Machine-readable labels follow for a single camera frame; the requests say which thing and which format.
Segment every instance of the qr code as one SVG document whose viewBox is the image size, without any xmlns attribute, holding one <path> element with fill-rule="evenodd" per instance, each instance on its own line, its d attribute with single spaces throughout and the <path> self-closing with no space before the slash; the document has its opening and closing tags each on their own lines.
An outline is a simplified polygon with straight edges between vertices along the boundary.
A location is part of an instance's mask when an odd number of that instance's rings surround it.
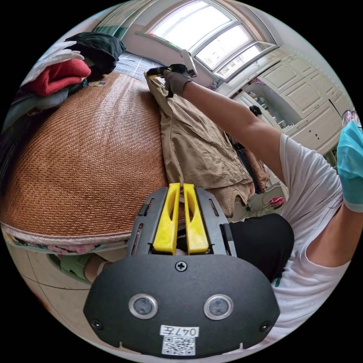
<svg viewBox="0 0 363 363">
<path fill-rule="evenodd" d="M 195 338 L 164 337 L 163 354 L 195 355 Z"/>
</svg>

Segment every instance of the window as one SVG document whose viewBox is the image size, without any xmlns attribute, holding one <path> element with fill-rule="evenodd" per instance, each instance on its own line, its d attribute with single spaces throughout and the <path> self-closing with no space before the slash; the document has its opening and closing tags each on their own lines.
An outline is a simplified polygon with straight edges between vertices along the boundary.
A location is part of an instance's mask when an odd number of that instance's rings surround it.
<svg viewBox="0 0 363 363">
<path fill-rule="evenodd" d="M 251 41 L 252 38 L 241 25 L 238 25 L 225 31 L 218 38 L 211 41 L 196 57 L 203 63 L 205 63 L 207 57 L 211 58 L 213 63 L 210 67 L 215 68 Z"/>
<path fill-rule="evenodd" d="M 217 71 L 216 74 L 220 78 L 226 80 L 234 73 L 238 72 L 243 67 L 243 65 L 258 58 L 260 54 L 263 54 L 271 47 L 273 47 L 273 45 L 269 43 L 255 42 L 255 44 L 247 47 L 236 58 L 233 58 L 230 62 L 228 62 L 226 67 L 223 67 L 221 70 Z"/>
<path fill-rule="evenodd" d="M 257 41 L 241 20 L 212 0 L 177 6 L 146 32 L 188 50 L 197 62 L 224 81 L 276 48 L 275 44 Z"/>
<path fill-rule="evenodd" d="M 237 21 L 235 17 L 221 11 L 213 3 L 198 0 L 176 9 L 148 33 L 165 39 L 180 49 L 190 50 L 204 37 L 234 21 Z"/>
</svg>

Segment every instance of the white cloth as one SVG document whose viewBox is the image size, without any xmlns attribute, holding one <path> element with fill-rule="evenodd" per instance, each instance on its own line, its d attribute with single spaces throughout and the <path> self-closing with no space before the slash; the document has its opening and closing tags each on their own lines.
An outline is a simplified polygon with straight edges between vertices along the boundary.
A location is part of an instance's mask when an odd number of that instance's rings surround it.
<svg viewBox="0 0 363 363">
<path fill-rule="evenodd" d="M 284 338 L 312 316 L 333 292 L 348 268 L 315 265 L 306 257 L 309 244 L 324 230 L 342 204 L 337 172 L 316 151 L 281 136 L 280 158 L 289 198 L 281 215 L 290 223 L 295 244 L 281 279 L 272 283 L 280 316 L 266 339 L 238 356 L 259 351 Z"/>
<path fill-rule="evenodd" d="M 48 66 L 69 61 L 70 59 L 84 60 L 84 56 L 78 50 L 65 49 L 76 42 L 61 42 L 52 45 L 35 63 L 34 67 L 25 77 L 21 87 L 25 84 L 34 81 Z"/>
</svg>

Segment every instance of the pink flower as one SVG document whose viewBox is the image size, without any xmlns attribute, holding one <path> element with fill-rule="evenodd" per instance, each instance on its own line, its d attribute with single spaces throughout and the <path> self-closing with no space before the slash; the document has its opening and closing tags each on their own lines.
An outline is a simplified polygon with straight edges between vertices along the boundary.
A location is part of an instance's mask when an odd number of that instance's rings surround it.
<svg viewBox="0 0 363 363">
<path fill-rule="evenodd" d="M 283 197 L 274 197 L 266 203 L 266 206 L 271 207 L 273 210 L 275 210 L 280 208 L 285 202 L 286 201 Z"/>
</svg>

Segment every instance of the tiled floor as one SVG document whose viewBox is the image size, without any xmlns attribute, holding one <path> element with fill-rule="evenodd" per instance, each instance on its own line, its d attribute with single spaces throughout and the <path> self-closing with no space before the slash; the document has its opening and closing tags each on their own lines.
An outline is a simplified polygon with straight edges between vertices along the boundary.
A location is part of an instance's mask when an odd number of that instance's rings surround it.
<svg viewBox="0 0 363 363">
<path fill-rule="evenodd" d="M 7 245 L 18 271 L 31 291 L 44 307 L 66 328 L 97 346 L 115 350 L 94 334 L 83 314 L 89 285 L 76 281 L 59 272 L 49 262 L 46 254 Z M 126 248 L 105 251 L 100 255 L 115 262 L 125 256 Z M 124 348 L 119 351 L 129 352 Z"/>
</svg>

